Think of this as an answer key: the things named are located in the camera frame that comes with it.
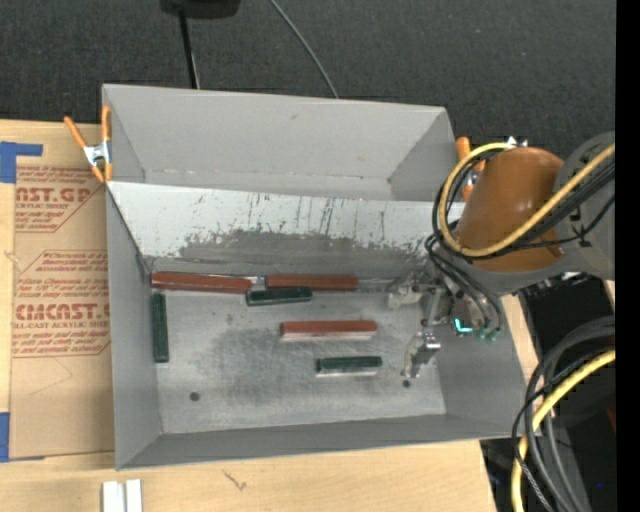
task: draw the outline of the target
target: yellow cable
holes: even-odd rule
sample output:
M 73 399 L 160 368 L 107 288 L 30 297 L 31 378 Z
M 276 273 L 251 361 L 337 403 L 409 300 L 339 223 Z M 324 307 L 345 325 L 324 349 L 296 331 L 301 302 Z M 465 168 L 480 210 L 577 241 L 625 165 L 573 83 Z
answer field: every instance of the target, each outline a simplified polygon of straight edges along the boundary
M 595 168 L 597 168 L 604 160 L 609 158 L 613 153 L 615 153 L 616 145 L 615 142 L 611 144 L 609 147 L 601 151 L 593 160 L 591 160 L 587 165 L 585 165 L 580 172 L 578 172 L 573 178 L 571 178 L 560 190 L 558 190 L 543 206 L 538 210 L 528 221 L 522 224 L 519 228 L 514 230 L 511 234 L 503 238 L 500 242 L 496 242 L 495 244 L 485 247 L 482 249 L 469 249 L 467 247 L 462 247 L 460 243 L 458 243 L 451 234 L 449 230 L 449 226 L 447 225 L 447 197 L 449 195 L 449 191 L 451 190 L 451 186 L 455 178 L 462 172 L 468 163 L 475 158 L 478 154 L 491 151 L 494 149 L 507 149 L 513 146 L 504 143 L 494 143 L 487 144 L 485 146 L 481 146 L 471 153 L 467 155 L 464 160 L 461 160 L 458 165 L 455 166 L 451 174 L 445 181 L 445 184 L 442 189 L 442 196 L 440 204 L 438 205 L 438 222 L 440 223 L 440 229 L 442 231 L 442 236 L 447 245 L 449 245 L 455 251 L 461 253 L 464 256 L 469 256 L 471 258 L 481 257 L 481 256 L 489 256 L 493 253 L 498 252 L 501 249 L 504 249 L 508 245 L 515 242 L 518 238 L 524 235 L 527 231 L 529 231 L 533 226 L 535 226 L 538 222 L 542 220 L 542 218 L 547 215 L 562 199 L 564 199 L 576 186 L 589 175 Z
M 564 398 L 569 391 L 571 391 L 574 387 L 576 387 L 580 382 L 585 380 L 589 375 L 599 370 L 603 366 L 615 361 L 616 359 L 616 351 L 609 350 L 604 354 L 596 357 L 589 363 L 585 364 L 574 373 L 572 373 L 569 377 L 563 380 L 556 389 L 544 400 L 540 408 L 533 415 L 533 429 L 536 430 L 544 417 L 549 413 L 549 411 L 556 405 L 562 398 Z M 522 460 L 527 456 L 527 451 L 529 449 L 529 444 L 527 442 L 527 437 L 522 436 L 520 438 L 520 443 L 518 444 L 518 451 L 522 456 Z M 518 463 L 518 460 L 513 461 L 513 470 L 511 472 L 511 505 L 513 506 L 513 510 L 515 512 L 524 512 L 524 505 L 522 502 L 522 468 Z

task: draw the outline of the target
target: metal bracket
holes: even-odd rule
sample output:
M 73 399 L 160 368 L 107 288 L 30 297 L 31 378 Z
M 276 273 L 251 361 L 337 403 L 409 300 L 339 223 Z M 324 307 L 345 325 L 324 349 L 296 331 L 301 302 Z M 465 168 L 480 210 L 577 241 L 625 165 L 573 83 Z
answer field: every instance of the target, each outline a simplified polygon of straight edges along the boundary
M 431 361 L 440 350 L 440 342 L 436 339 L 432 331 L 424 329 L 416 333 L 405 350 L 405 366 L 401 375 L 409 379 L 416 379 L 420 376 L 422 367 Z

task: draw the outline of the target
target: cardboard sheet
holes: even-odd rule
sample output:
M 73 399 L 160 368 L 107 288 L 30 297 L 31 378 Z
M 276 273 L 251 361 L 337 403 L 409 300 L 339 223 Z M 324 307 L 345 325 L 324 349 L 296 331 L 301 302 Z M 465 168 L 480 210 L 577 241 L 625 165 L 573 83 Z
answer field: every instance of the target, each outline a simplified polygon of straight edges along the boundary
M 99 142 L 97 126 L 79 128 Z M 104 187 L 62 122 L 4 121 L 0 140 L 43 146 L 17 158 L 13 250 L 2 254 L 13 267 L 9 456 L 111 450 Z

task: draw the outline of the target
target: blue tape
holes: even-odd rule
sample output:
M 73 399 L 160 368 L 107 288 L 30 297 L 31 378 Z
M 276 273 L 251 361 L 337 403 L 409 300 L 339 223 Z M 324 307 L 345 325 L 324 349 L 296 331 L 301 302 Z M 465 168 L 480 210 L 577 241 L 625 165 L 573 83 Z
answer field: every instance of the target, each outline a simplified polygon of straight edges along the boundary
M 18 156 L 42 156 L 42 144 L 0 142 L 0 183 L 16 182 Z
M 0 412 L 0 462 L 9 462 L 9 413 Z

